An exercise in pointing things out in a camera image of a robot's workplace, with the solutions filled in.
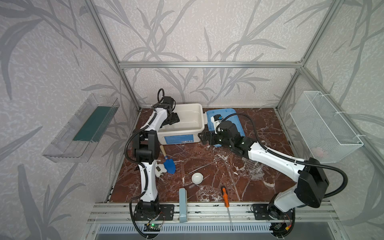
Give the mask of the white plastic storage bin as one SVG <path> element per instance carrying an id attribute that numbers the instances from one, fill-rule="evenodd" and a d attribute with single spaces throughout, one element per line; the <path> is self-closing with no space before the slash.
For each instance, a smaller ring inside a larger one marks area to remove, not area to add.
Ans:
<path id="1" fill-rule="evenodd" d="M 198 143 L 198 134 L 205 129 L 205 117 L 201 104 L 176 105 L 173 113 L 180 119 L 178 123 L 163 126 L 158 131 L 161 145 Z"/>

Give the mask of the blue plastic bin lid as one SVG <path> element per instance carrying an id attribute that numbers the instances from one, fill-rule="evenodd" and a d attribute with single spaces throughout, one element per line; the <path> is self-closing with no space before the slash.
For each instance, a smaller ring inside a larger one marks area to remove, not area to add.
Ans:
<path id="1" fill-rule="evenodd" d="M 215 115 L 220 114 L 223 117 L 219 124 L 219 131 L 227 130 L 230 135 L 231 150 L 240 150 L 244 148 L 243 138 L 245 136 L 243 127 L 241 126 L 238 113 L 234 109 L 214 110 Z"/>

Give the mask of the thin metal rod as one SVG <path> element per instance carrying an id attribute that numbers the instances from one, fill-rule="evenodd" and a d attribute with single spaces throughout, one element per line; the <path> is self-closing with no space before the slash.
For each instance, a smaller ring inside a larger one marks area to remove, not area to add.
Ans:
<path id="1" fill-rule="evenodd" d="M 201 167 L 198 167 L 197 169 L 195 169 L 195 170 L 189 172 L 188 175 L 190 175 L 190 174 L 192 174 L 192 173 L 194 173 L 194 172 L 197 172 L 198 170 L 203 169 L 203 168 L 205 168 L 205 167 L 207 167 L 207 166 L 209 166 L 209 165 L 215 164 L 215 163 L 216 163 L 216 162 L 212 162 L 212 163 L 203 165 L 203 166 L 201 166 Z"/>

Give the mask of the clear test tube rack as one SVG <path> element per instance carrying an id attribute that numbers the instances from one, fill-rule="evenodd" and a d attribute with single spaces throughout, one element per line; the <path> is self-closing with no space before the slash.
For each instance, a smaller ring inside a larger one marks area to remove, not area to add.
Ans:
<path id="1" fill-rule="evenodd" d="M 242 160 L 244 163 L 245 174 L 252 181 L 258 181 L 264 177 L 264 164 L 244 158 Z"/>

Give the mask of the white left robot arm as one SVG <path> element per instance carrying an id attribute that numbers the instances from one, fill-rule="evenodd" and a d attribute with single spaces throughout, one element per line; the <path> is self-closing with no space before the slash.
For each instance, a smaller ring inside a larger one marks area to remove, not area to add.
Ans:
<path id="1" fill-rule="evenodd" d="M 150 218 L 160 214 L 159 196 L 156 187 L 156 160 L 160 154 L 158 131 L 161 127 L 179 122 L 172 97 L 158 97 L 152 106 L 152 114 L 147 122 L 133 131 L 125 145 L 125 158 L 138 165 L 141 177 L 141 194 L 133 197 L 138 200 L 135 211 Z"/>

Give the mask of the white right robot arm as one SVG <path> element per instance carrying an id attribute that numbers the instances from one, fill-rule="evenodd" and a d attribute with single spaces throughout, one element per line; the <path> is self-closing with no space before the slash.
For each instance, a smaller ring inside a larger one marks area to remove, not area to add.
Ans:
<path id="1" fill-rule="evenodd" d="M 322 165 L 314 158 L 303 160 L 268 148 L 258 138 L 241 136 L 237 126 L 230 121 L 222 121 L 215 131 L 203 131 L 198 136 L 204 145 L 227 147 L 235 155 L 271 167 L 295 182 L 293 187 L 276 194 L 266 207 L 267 214 L 274 220 L 296 207 L 319 208 L 324 198 L 339 194 L 348 184 L 348 176 L 343 170 Z M 337 172 L 343 178 L 341 185 L 330 193 L 327 192 L 330 182 L 325 170 Z"/>

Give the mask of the white molecule model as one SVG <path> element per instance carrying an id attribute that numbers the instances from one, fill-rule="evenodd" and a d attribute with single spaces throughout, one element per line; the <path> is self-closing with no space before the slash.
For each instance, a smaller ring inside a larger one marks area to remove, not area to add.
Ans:
<path id="1" fill-rule="evenodd" d="M 156 163 L 155 170 L 156 170 L 155 175 L 157 178 L 160 178 L 163 174 L 168 172 L 164 164 L 158 164 L 158 163 Z"/>

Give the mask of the grey teal bar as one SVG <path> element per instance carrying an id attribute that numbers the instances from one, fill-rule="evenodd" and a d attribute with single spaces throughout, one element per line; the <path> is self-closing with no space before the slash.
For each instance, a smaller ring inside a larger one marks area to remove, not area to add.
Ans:
<path id="1" fill-rule="evenodd" d="M 186 223 L 188 221 L 188 201 L 187 190 L 185 188 L 179 189 L 179 221 Z"/>

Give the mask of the green circuit board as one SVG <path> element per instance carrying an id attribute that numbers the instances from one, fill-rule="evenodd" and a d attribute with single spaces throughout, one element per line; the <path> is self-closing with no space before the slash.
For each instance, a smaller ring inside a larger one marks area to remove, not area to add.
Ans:
<path id="1" fill-rule="evenodd" d="M 147 223 L 144 224 L 144 232 L 160 232 L 162 224 Z"/>

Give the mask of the wooden handled blue brush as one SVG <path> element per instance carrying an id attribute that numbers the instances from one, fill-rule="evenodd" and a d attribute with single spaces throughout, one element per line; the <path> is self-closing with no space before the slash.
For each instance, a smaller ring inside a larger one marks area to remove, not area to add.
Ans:
<path id="1" fill-rule="evenodd" d="M 174 160 L 167 155 L 163 145 L 160 145 L 160 149 L 161 149 L 162 154 L 163 154 L 164 159 L 165 159 L 165 162 L 164 162 L 165 169 L 167 170 L 167 172 L 169 174 L 172 174 L 172 175 L 175 174 L 175 172 L 176 172 L 176 165 L 174 163 Z"/>

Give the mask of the orange handled screwdriver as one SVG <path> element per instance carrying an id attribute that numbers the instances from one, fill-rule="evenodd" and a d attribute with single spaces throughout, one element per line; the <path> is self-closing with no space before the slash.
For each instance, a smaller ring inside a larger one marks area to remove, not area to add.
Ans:
<path id="1" fill-rule="evenodd" d="M 228 193 L 227 193 L 227 189 L 226 189 L 225 186 L 222 186 L 221 189 L 222 189 L 222 196 L 223 196 L 223 199 L 224 199 L 225 207 L 227 209 L 228 216 L 229 216 L 229 221 L 230 221 L 230 225 L 231 225 L 231 231 L 234 231 L 234 226 L 233 226 L 233 222 L 232 222 L 232 218 L 231 218 L 231 213 L 230 213 L 230 203 L 229 203 L 229 196 L 228 196 Z"/>

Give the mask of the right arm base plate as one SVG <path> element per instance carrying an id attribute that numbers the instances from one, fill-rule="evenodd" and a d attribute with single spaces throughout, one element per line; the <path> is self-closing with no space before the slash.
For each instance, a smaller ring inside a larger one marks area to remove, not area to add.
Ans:
<path id="1" fill-rule="evenodd" d="M 271 215 L 268 210 L 268 204 L 252 204 L 251 212 L 254 214 L 255 220 L 278 220 L 278 218 Z"/>

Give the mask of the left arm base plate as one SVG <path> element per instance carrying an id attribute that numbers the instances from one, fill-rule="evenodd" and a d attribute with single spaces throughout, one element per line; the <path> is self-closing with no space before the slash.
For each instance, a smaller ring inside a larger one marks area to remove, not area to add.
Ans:
<path id="1" fill-rule="evenodd" d="M 172 221 L 175 205 L 149 205 L 138 204 L 134 210 L 135 221 Z"/>

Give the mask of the aluminium frame profile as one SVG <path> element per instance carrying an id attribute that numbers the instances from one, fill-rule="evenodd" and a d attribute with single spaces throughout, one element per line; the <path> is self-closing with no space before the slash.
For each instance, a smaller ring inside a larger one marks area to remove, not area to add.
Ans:
<path id="1" fill-rule="evenodd" d="M 99 34 L 101 35 L 102 40 L 104 41 L 105 46 L 107 47 L 108 53 L 112 58 L 113 66 L 117 69 L 118 75 L 122 78 L 123 82 L 126 85 L 126 89 L 131 94 L 134 99 L 135 106 L 139 109 L 138 100 L 133 93 L 132 87 L 130 86 L 123 69 L 124 68 L 232 68 L 232 69 L 295 69 L 295 74 L 292 77 L 290 83 L 288 84 L 286 90 L 283 93 L 282 98 L 278 103 L 278 107 L 281 107 L 282 102 L 287 98 L 288 93 L 294 87 L 296 81 L 299 78 L 299 75 L 302 75 L 307 79 L 309 84 L 317 91 L 321 92 L 327 100 L 330 101 L 331 105 L 336 108 L 338 111 L 342 111 L 342 107 L 334 100 L 331 94 L 320 84 L 314 77 L 314 75 L 308 70 L 306 65 L 310 57 L 313 55 L 316 47 L 321 42 L 322 38 L 325 36 L 326 31 L 331 26 L 335 17 L 337 16 L 340 8 L 345 3 L 345 1 L 332 1 L 330 7 L 325 15 L 325 18 L 322 20 L 318 30 L 316 31 L 313 39 L 311 40 L 308 49 L 306 50 L 304 56 L 300 61 L 295 62 L 191 62 L 191 61 L 179 61 L 179 62 L 120 62 L 117 58 L 117 55 L 112 47 L 110 38 L 107 35 L 107 31 L 103 26 L 99 11 L 97 10 L 96 4 L 93 1 L 85 1 L 85 9 L 90 13 L 93 22 L 95 23 Z"/>

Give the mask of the clear wall shelf green mat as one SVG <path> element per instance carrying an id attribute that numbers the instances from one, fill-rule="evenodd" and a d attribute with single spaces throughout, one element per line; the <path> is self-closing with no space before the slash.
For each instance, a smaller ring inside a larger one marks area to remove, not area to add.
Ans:
<path id="1" fill-rule="evenodd" d="M 90 94 L 43 156 L 54 163 L 86 163 L 120 107 L 117 97 Z"/>

